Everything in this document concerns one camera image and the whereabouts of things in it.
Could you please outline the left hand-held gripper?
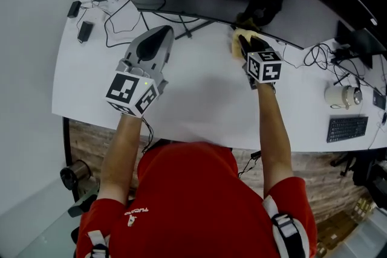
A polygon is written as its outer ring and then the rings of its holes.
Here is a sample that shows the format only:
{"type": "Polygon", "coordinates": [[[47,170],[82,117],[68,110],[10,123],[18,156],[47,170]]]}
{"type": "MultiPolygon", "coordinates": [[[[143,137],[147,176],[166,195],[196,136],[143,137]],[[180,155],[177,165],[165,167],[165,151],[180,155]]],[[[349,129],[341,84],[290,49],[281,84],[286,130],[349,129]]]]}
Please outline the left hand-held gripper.
{"type": "Polygon", "coordinates": [[[163,93],[162,71],[174,43],[174,29],[164,25],[136,37],[121,59],[105,100],[122,114],[141,118],[163,93]]]}

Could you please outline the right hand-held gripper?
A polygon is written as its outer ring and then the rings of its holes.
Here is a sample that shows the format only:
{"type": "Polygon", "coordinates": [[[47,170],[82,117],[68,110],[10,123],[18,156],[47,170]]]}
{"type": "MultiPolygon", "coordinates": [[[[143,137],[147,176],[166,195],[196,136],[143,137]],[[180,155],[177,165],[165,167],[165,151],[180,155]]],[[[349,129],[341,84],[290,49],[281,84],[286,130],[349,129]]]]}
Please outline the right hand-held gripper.
{"type": "Polygon", "coordinates": [[[241,54],[246,61],[246,74],[251,89],[256,83],[276,83],[281,76],[283,59],[277,51],[259,37],[251,37],[250,43],[243,35],[238,36],[241,54]]]}

